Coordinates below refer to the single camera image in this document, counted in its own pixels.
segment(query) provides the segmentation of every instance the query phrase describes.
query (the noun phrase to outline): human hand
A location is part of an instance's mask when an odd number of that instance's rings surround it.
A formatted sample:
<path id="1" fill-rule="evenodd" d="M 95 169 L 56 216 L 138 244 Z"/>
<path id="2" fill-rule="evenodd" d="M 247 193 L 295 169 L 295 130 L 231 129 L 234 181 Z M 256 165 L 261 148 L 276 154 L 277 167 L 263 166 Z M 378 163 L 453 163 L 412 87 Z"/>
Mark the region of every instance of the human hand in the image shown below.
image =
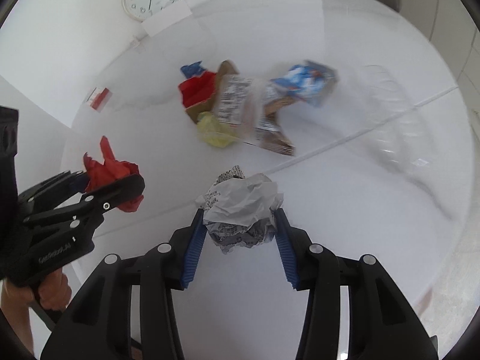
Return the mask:
<path id="1" fill-rule="evenodd" d="M 27 306 L 35 299 L 30 287 L 18 288 L 9 280 L 4 282 L 6 296 L 16 304 Z M 68 285 L 68 278 L 61 269 L 49 274 L 38 287 L 40 305 L 45 310 L 64 310 L 71 298 L 71 288 Z"/>

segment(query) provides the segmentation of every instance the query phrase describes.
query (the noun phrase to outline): red paper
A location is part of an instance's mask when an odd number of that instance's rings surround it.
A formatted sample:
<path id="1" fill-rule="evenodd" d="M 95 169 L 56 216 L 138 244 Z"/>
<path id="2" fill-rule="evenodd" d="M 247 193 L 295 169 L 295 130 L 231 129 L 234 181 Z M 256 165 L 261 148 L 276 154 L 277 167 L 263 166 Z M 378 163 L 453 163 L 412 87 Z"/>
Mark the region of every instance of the red paper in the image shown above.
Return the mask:
<path id="1" fill-rule="evenodd" d="M 102 150 L 104 158 L 103 165 L 92 159 L 88 153 L 83 155 L 83 164 L 90 177 L 90 182 L 88 183 L 85 192 L 94 191 L 99 187 L 111 184 L 114 181 L 123 179 L 129 175 L 140 174 L 137 164 L 127 161 L 117 161 L 115 159 L 109 140 L 105 136 L 100 140 L 100 149 Z M 124 212 L 135 212 L 142 200 L 143 195 L 140 195 L 129 202 L 118 205 L 117 207 Z"/>
<path id="2" fill-rule="evenodd" d="M 200 77 L 194 76 L 183 81 L 178 86 L 183 95 L 183 106 L 188 108 L 210 98 L 215 91 L 216 75 L 215 73 L 206 71 Z"/>

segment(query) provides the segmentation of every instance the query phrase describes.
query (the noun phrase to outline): white table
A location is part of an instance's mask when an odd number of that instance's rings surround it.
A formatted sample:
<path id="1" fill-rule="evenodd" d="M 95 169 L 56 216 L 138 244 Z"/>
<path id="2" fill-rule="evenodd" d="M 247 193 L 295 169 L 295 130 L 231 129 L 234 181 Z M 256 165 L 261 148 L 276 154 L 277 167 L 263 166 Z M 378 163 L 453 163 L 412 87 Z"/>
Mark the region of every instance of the white table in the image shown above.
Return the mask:
<path id="1" fill-rule="evenodd" d="M 338 70 L 338 87 L 321 108 L 295 104 L 280 112 L 295 157 L 246 144 L 215 149 L 196 137 L 177 89 L 179 67 L 203 60 L 215 70 L 225 59 L 264 78 L 303 59 Z M 389 72 L 407 109 L 373 116 L 367 66 Z M 194 199 L 236 164 L 277 181 L 290 222 L 313 242 L 349 258 L 377 256 L 412 304 L 431 287 L 464 228 L 473 150 L 460 91 L 423 35 L 374 0 L 211 0 L 127 51 L 97 83 L 113 97 L 101 113 L 80 108 L 62 168 L 81 169 L 85 151 L 100 159 L 106 135 L 119 159 L 139 165 L 146 189 L 135 214 L 106 215 L 95 250 L 75 263 L 82 280 L 105 255 L 144 254 L 188 225 Z M 376 134 L 412 117 L 428 138 L 422 144 L 429 143 L 430 164 L 393 172 L 378 157 Z M 275 242 L 224 256 L 207 238 L 195 280 L 174 293 L 185 356 L 294 358 L 306 301 L 285 280 Z M 135 337 L 136 312 L 132 320 Z"/>

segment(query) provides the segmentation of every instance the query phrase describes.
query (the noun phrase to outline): yellow crumpled plastic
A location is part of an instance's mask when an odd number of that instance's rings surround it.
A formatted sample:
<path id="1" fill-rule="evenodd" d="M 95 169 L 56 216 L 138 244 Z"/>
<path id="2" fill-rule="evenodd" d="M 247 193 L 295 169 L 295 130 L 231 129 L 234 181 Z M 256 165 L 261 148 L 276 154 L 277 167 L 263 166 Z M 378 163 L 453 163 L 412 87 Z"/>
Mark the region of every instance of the yellow crumpled plastic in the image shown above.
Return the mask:
<path id="1" fill-rule="evenodd" d="M 233 129 L 220 123 L 211 112 L 198 115 L 197 131 L 201 140 L 215 147 L 227 147 L 237 140 Z"/>

